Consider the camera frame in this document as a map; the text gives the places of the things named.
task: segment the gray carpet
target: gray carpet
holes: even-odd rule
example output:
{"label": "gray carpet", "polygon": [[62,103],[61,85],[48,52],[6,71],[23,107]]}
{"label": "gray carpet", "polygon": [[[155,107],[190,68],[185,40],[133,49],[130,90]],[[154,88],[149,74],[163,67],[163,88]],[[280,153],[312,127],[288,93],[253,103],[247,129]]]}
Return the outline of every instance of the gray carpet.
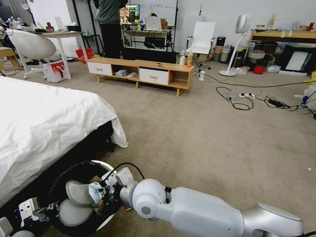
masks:
{"label": "gray carpet", "polygon": [[[210,63],[205,71],[219,80],[225,69]],[[180,97],[176,92],[125,80],[104,80],[97,83],[86,65],[70,63],[73,76],[57,84],[42,75],[29,81],[53,86],[86,90],[99,94],[115,109],[128,139],[128,148],[116,147],[102,160],[116,166],[128,161],[140,167],[148,178],[169,187],[188,187],[218,196],[235,208],[246,209],[257,202],[291,212],[304,221],[307,231],[316,229],[316,121],[304,115],[269,108],[254,102],[254,109],[240,111],[219,96],[215,90],[223,86],[209,79],[198,81]],[[22,79],[22,72],[13,76]],[[244,76],[226,83],[275,85],[300,82],[302,77],[279,74]],[[287,104],[300,104],[294,98],[307,85],[275,88],[227,86],[258,97],[273,96]],[[141,180],[131,168],[136,180]],[[64,236],[51,227],[45,236]],[[134,211],[123,208],[111,222],[92,236],[185,236],[169,223],[152,223]]]}

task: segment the white drawer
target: white drawer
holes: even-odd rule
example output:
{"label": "white drawer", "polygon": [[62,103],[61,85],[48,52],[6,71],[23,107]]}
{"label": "white drawer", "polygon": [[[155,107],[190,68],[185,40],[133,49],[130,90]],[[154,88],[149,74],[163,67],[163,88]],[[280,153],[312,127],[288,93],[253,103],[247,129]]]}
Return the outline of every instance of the white drawer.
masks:
{"label": "white drawer", "polygon": [[112,76],[111,64],[87,62],[89,72]]}
{"label": "white drawer", "polygon": [[139,80],[168,85],[168,72],[139,68]]}

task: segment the red bag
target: red bag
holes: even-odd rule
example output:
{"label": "red bag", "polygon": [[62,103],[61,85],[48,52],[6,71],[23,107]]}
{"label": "red bag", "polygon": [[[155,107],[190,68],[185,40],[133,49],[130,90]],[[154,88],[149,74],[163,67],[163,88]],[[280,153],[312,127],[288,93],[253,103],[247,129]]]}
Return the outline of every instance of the red bag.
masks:
{"label": "red bag", "polygon": [[[86,48],[86,53],[87,53],[88,59],[93,58],[92,49]],[[86,60],[85,60],[85,56],[83,55],[82,49],[77,49],[76,54],[77,54],[78,58],[80,58],[80,60],[85,64]]]}

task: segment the extension cord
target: extension cord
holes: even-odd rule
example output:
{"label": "extension cord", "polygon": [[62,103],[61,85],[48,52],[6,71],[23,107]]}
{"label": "extension cord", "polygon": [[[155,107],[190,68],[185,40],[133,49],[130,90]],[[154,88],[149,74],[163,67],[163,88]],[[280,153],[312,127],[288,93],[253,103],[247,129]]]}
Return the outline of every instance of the extension cord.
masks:
{"label": "extension cord", "polygon": [[245,98],[245,97],[248,97],[248,98],[252,97],[252,98],[254,98],[254,94],[252,94],[252,93],[248,93],[248,94],[241,93],[239,95],[239,98]]}

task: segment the white desk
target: white desk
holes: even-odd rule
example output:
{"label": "white desk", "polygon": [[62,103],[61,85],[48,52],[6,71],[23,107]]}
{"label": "white desk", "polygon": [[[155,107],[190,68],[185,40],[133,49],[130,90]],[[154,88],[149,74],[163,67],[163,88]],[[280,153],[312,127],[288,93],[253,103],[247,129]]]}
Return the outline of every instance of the white desk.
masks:
{"label": "white desk", "polygon": [[[81,34],[82,33],[83,32],[51,32],[51,33],[41,33],[41,34],[39,34],[39,35],[42,35],[45,38],[56,38],[57,39],[58,45],[60,47],[61,55],[62,55],[62,60],[63,60],[64,65],[65,65],[65,70],[66,70],[66,74],[68,76],[68,79],[71,79],[71,75],[70,75],[69,67],[68,67],[68,64],[67,64],[67,57],[66,57],[65,52],[64,52],[64,48],[63,48],[63,44],[62,44],[61,38],[76,37],[77,41],[80,42],[81,49],[83,51],[83,55],[84,55],[84,57],[85,57],[85,59],[87,61],[88,60],[87,53],[86,53],[85,46],[84,46],[82,38],[81,38]],[[29,67],[26,65],[25,58],[22,55],[20,55],[20,54],[19,54],[19,56],[20,56],[20,59],[22,61],[22,64],[23,64],[23,67],[24,67],[25,71],[30,71]]]}

